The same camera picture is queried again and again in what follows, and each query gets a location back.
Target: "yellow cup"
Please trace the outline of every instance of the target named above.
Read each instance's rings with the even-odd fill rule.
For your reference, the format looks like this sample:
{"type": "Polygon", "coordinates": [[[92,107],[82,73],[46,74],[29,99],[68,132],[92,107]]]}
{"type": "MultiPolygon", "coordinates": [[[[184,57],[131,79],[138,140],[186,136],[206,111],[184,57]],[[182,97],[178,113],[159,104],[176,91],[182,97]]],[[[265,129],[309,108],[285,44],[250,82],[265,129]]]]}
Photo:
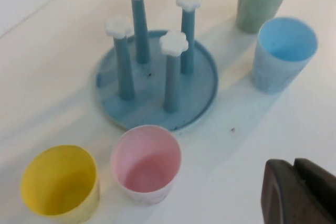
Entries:
{"type": "Polygon", "coordinates": [[[84,222],[99,204],[96,162],[79,146],[52,147],[35,157],[25,170],[21,196],[40,216],[64,224],[84,222]]]}

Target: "cup rim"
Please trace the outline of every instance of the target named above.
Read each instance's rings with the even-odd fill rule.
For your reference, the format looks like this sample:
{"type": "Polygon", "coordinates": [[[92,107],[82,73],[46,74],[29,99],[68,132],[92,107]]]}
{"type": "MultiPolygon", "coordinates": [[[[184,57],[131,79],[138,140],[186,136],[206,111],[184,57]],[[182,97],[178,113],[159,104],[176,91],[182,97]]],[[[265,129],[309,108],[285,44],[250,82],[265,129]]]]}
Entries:
{"type": "Polygon", "coordinates": [[[95,188],[98,186],[98,181],[99,181],[99,179],[98,179],[98,165],[97,165],[97,162],[96,162],[95,158],[90,154],[90,152],[88,152],[85,148],[80,147],[80,146],[78,146],[78,145],[73,145],[73,144],[62,144],[62,145],[56,145],[56,146],[52,146],[52,147],[50,147],[50,148],[45,149],[44,151],[42,151],[41,153],[39,153],[37,156],[35,156],[35,157],[33,158],[33,160],[27,165],[27,167],[25,168],[25,171],[24,171],[24,173],[23,173],[23,175],[22,175],[22,177],[21,177],[20,194],[21,194],[21,199],[23,200],[23,202],[24,202],[24,204],[26,205],[26,207],[27,207],[30,211],[32,211],[33,213],[35,213],[36,215],[39,215],[39,216],[42,216],[42,217],[46,217],[46,218],[58,218],[58,217],[62,217],[62,216],[68,215],[69,213],[74,212],[75,210],[77,210],[78,208],[80,208],[80,207],[84,204],[84,202],[87,201],[87,199],[88,199],[89,197],[91,197],[91,195],[93,195],[93,194],[95,193],[95,188]],[[89,155],[89,157],[91,158],[92,163],[93,163],[93,165],[94,165],[95,181],[94,181],[94,183],[93,183],[93,185],[92,185],[92,188],[91,188],[91,190],[90,190],[90,193],[85,197],[85,199],[84,199],[84,200],[83,200],[77,207],[74,207],[74,208],[72,208],[71,210],[69,210],[69,211],[67,211],[67,212],[64,212],[64,213],[62,213],[62,214],[57,214],[57,215],[46,215],[46,214],[42,214],[42,213],[40,213],[40,212],[37,212],[37,211],[33,210],[33,209],[27,204],[26,199],[24,199],[24,198],[22,197],[23,178],[25,177],[25,175],[26,175],[26,173],[27,173],[27,170],[28,170],[28,168],[30,167],[30,165],[31,165],[31,164],[32,164],[38,157],[40,157],[41,155],[43,155],[44,153],[46,153],[46,152],[49,151],[49,150],[57,149],[57,148],[60,148],[60,147],[76,147],[76,148],[78,148],[78,149],[80,149],[80,150],[86,152],[86,153],[89,155]]]}
{"type": "Polygon", "coordinates": [[[179,145],[179,143],[178,143],[176,137],[175,137],[170,131],[168,131],[166,128],[161,127],[161,126],[158,126],[158,125],[154,125],[154,124],[140,125],[140,126],[134,127],[134,128],[132,128],[132,129],[126,131],[125,133],[123,133],[123,134],[121,135],[121,137],[119,138],[118,143],[117,143],[117,145],[115,146],[114,150],[112,151],[112,153],[111,153],[111,157],[110,157],[110,166],[111,166],[111,169],[112,169],[112,174],[113,174],[114,179],[115,179],[116,182],[118,183],[118,185],[119,185],[120,187],[122,187],[123,189],[127,190],[127,191],[131,191],[131,192],[133,192],[133,193],[137,193],[137,194],[140,194],[140,195],[145,195],[145,194],[151,194],[151,193],[158,192],[158,191],[160,191],[160,190],[163,190],[163,189],[164,189],[165,187],[167,187],[169,184],[171,184],[171,183],[174,181],[174,179],[176,178],[176,176],[180,173],[180,170],[181,170],[181,164],[182,164],[182,150],[181,150],[181,147],[180,147],[180,145],[179,145]],[[179,147],[178,152],[179,152],[179,154],[180,154],[180,163],[179,163],[179,165],[178,165],[178,170],[177,170],[176,174],[174,175],[174,177],[172,178],[172,180],[169,181],[169,182],[168,182],[166,185],[164,185],[163,187],[161,187],[161,188],[159,188],[159,189],[157,189],[157,190],[154,190],[154,191],[149,191],[149,192],[147,192],[147,193],[143,193],[143,192],[140,192],[140,191],[134,191],[134,190],[132,190],[132,189],[130,189],[130,188],[125,187],[125,186],[120,182],[119,178],[116,176],[116,174],[115,174],[115,170],[114,170],[114,167],[113,167],[113,157],[114,157],[114,154],[115,154],[115,152],[116,152],[118,146],[121,144],[122,139],[123,139],[123,138],[125,137],[125,135],[128,134],[129,132],[131,132],[131,131],[133,131],[133,130],[137,130],[137,129],[139,129],[139,128],[143,128],[143,127],[155,127],[155,128],[157,128],[157,129],[164,130],[164,131],[165,131],[166,133],[168,133],[168,134],[173,138],[173,140],[177,143],[177,146],[179,147]]]}
{"type": "Polygon", "coordinates": [[[311,59],[311,57],[314,56],[314,54],[315,54],[316,51],[318,50],[318,38],[317,38],[317,35],[316,35],[314,29],[313,29],[310,25],[308,25],[306,22],[304,22],[304,21],[302,21],[302,20],[300,20],[300,19],[298,19],[298,18],[295,18],[295,17],[289,17],[289,16],[275,17],[275,18],[272,18],[272,19],[266,21],[265,23],[263,23],[263,25],[261,26],[261,28],[259,29],[259,32],[258,32],[257,43],[261,46],[261,48],[262,48],[263,50],[265,50],[266,52],[268,52],[269,55],[273,56],[274,58],[276,58],[276,59],[278,59],[278,60],[280,60],[280,61],[283,61],[283,62],[290,62],[290,63],[303,62],[303,61],[309,60],[309,59],[311,59]],[[312,32],[312,34],[314,34],[314,37],[315,37],[317,46],[316,46],[314,52],[311,54],[311,56],[309,56],[309,57],[307,57],[307,58],[305,58],[305,59],[302,59],[302,60],[294,60],[294,61],[293,61],[293,60],[283,60],[283,59],[280,59],[279,57],[277,57],[276,55],[271,54],[271,53],[270,53],[270,52],[263,46],[263,44],[260,42],[260,34],[261,34],[261,30],[262,30],[262,29],[264,28],[264,26],[266,26],[268,23],[271,23],[271,22],[273,22],[274,20],[278,20],[278,19],[291,20],[291,21],[295,21],[295,22],[297,22],[297,23],[300,23],[300,24],[304,25],[305,27],[307,27],[307,28],[312,32]]]}

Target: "pink cup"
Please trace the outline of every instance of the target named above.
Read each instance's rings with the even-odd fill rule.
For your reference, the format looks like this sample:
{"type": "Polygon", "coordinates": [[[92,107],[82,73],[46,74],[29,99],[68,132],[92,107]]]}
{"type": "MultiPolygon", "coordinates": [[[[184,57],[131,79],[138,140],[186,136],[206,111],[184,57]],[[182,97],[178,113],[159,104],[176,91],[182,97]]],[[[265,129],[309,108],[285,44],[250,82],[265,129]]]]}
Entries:
{"type": "Polygon", "coordinates": [[[153,205],[171,190],[181,166],[181,149],[166,129],[139,126],[120,138],[111,166],[119,186],[133,201],[153,205]]]}

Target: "round rack base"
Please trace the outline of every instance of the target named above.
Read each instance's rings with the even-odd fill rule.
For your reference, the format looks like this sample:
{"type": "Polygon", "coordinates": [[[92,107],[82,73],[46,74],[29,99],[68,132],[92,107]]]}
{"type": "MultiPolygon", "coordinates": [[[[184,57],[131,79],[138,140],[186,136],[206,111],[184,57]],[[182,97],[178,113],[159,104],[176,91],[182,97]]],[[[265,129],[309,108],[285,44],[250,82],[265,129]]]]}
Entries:
{"type": "Polygon", "coordinates": [[[199,119],[213,103],[218,90],[218,73],[211,54],[197,41],[194,48],[194,72],[181,74],[181,106],[176,113],[163,109],[166,55],[159,39],[166,30],[149,31],[151,61],[139,64],[135,59],[134,36],[128,38],[135,99],[119,97],[117,58],[114,48],[104,56],[96,77],[98,101],[108,117],[129,130],[152,124],[176,131],[199,119]]]}

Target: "blue cup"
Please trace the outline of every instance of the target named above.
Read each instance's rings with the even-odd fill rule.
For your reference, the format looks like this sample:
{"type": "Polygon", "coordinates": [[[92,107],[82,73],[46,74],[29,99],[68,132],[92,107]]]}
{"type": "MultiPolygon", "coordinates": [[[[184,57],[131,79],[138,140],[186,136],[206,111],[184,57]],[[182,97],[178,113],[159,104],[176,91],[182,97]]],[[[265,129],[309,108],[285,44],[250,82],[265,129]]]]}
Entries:
{"type": "Polygon", "coordinates": [[[254,86],[265,93],[284,90],[318,48],[314,31],[298,19],[274,18],[261,27],[252,70],[254,86]]]}

